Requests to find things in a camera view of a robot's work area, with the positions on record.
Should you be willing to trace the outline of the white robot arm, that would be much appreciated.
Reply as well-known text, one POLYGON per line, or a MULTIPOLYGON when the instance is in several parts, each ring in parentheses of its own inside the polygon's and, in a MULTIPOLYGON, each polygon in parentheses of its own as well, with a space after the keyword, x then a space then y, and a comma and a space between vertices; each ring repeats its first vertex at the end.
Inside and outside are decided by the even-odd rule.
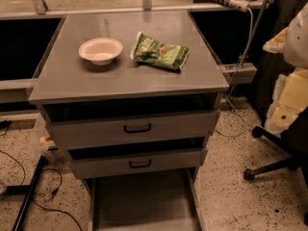
POLYGON ((295 68, 288 76, 278 76, 267 114, 265 127, 280 134, 308 107, 308 4, 263 49, 282 54, 284 61, 295 68))

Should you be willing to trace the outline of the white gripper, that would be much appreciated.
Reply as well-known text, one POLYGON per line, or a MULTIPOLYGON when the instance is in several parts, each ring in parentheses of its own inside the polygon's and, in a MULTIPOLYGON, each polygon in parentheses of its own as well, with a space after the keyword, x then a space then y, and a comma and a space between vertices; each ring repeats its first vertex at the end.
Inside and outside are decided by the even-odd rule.
POLYGON ((300 68, 288 76, 280 74, 275 83, 265 128, 274 135, 280 135, 307 107, 308 70, 300 68))

